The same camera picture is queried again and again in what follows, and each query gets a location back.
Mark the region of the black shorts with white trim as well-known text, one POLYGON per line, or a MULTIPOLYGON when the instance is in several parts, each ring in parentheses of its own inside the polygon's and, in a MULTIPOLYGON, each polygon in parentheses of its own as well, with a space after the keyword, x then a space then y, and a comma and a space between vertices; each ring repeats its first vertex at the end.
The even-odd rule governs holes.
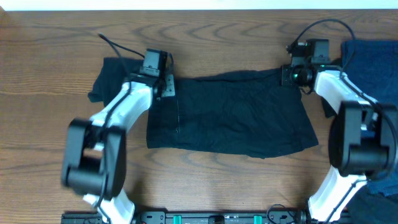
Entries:
POLYGON ((175 96, 149 109, 147 147, 265 159, 318 145, 300 90, 281 76, 277 68, 176 79, 175 96))

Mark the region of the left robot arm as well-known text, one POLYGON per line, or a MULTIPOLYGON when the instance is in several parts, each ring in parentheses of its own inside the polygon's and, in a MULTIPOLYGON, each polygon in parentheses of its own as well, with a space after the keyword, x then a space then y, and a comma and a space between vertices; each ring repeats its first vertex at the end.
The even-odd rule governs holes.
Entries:
POLYGON ((133 223, 135 205, 123 189, 126 136, 153 100, 174 96, 172 54, 148 49, 136 73, 90 119, 75 118, 67 131, 62 184, 83 195, 92 212, 66 212, 62 223, 133 223))

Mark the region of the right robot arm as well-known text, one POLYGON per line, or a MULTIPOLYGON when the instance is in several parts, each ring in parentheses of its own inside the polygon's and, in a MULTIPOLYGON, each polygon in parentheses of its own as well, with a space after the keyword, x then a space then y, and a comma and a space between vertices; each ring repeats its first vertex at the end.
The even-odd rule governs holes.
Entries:
POLYGON ((332 65, 326 39, 294 41, 287 46, 291 63, 282 67, 281 84, 307 87, 336 113, 328 140, 330 170, 307 200, 295 223, 333 223, 370 181, 387 177, 397 164, 397 108, 380 104, 332 65))

